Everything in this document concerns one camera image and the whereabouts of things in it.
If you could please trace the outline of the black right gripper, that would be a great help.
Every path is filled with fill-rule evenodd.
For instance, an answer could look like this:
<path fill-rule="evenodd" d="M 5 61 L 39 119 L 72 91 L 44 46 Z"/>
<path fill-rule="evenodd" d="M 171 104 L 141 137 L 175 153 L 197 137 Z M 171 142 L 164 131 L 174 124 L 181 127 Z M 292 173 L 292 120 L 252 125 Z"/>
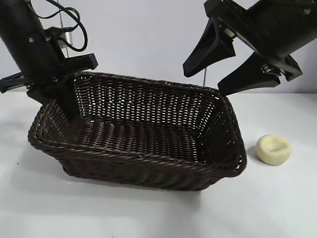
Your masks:
<path fill-rule="evenodd" d="M 259 0 L 248 9 L 233 0 L 208 0 L 204 7 L 210 19 L 183 63 L 185 76 L 235 56 L 233 40 L 223 32 L 222 23 L 254 53 L 218 83 L 221 95 L 276 87 L 282 74 L 287 81 L 303 74 L 291 54 L 317 38 L 315 0 Z"/>

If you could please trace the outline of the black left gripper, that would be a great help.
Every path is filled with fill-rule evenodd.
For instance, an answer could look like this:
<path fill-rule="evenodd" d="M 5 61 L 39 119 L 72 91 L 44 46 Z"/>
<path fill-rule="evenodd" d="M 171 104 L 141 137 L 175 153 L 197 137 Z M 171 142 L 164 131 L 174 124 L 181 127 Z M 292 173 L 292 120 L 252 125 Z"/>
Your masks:
<path fill-rule="evenodd" d="M 1 32 L 0 38 L 14 59 L 19 73 L 2 78 L 2 93 L 16 87 L 32 83 L 48 83 L 54 78 L 73 72 L 95 69 L 98 66 L 94 54 L 66 58 L 58 43 L 62 35 L 60 28 L 48 28 L 35 33 L 22 35 L 21 31 Z M 79 108 L 74 89 L 76 74 L 70 74 L 61 81 L 60 105 L 69 119 L 79 115 Z M 55 99 L 55 85 L 31 85 L 27 96 L 42 105 Z"/>

